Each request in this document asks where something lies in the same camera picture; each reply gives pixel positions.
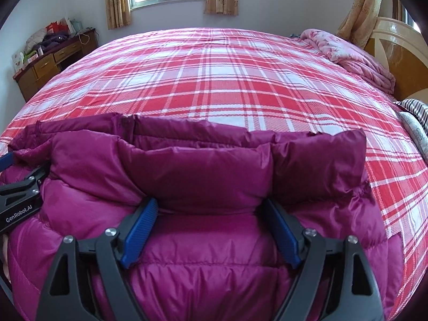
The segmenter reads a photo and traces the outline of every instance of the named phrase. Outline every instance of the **metal bolt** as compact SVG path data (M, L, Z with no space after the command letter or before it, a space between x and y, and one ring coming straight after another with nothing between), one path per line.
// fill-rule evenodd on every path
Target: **metal bolt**
M357 238L355 235L350 235L350 236L348 237L348 241L349 241L351 244L356 244L356 243L358 243L358 238Z
M117 234L117 229L116 228L107 228L105 231L105 234L108 237L114 237Z
M74 238L72 235L67 235L64 237L63 242L65 244L71 244L73 242Z
M315 237L318 233L316 231L316 229L314 228L306 228L304 233L308 236L308 237Z

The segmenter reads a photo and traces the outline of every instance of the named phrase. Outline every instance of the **wooden desk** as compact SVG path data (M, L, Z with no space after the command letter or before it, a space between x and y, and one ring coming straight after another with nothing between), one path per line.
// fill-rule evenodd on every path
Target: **wooden desk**
M91 29L81 35L81 41L79 36L72 37L30 63L15 78L25 102L28 102L50 79L97 48L95 29Z

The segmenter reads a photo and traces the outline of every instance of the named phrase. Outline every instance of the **red and white plaid blanket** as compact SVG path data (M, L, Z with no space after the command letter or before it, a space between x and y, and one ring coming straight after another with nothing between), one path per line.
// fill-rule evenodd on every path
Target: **red and white plaid blanket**
M404 240L404 283L391 318L428 266L428 168L392 97L328 61L306 40L230 29L134 35L53 78L10 123L7 144L37 120L104 112L208 119L249 130L336 134L361 128L388 236Z

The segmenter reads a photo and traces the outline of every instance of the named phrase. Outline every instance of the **clutter on desk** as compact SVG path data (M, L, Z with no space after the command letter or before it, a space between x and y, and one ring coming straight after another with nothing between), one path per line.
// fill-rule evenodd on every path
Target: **clutter on desk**
M47 27L35 32L26 41L25 49L12 55L15 69L14 78L22 70L25 70L28 64L43 56L50 49L69 40L82 29L82 23L76 19L70 21L67 18L62 18L59 22L52 22Z

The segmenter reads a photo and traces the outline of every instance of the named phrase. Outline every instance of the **wooden headboard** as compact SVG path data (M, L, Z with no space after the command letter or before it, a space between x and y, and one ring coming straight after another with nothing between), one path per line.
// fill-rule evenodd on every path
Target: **wooden headboard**
M365 51L395 76L394 97L414 97L428 104L428 46L409 25L379 17Z

